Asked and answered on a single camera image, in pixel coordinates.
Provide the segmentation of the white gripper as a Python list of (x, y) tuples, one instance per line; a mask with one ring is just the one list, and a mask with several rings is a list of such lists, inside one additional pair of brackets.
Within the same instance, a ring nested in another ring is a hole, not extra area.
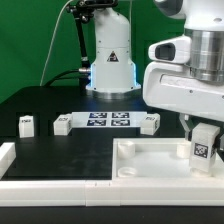
[(143, 99), (148, 106), (181, 113), (188, 141), (194, 128), (189, 115), (224, 122), (224, 84), (196, 80), (184, 65), (151, 62), (144, 74)]

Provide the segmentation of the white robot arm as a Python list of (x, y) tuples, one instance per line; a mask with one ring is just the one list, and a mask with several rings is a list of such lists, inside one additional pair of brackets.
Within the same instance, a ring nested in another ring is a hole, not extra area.
[(224, 0), (153, 0), (167, 17), (182, 19), (182, 35), (150, 45), (151, 62), (136, 82), (130, 25), (110, 6), (94, 12), (96, 59), (88, 93), (118, 98), (141, 90), (152, 107), (224, 123)]

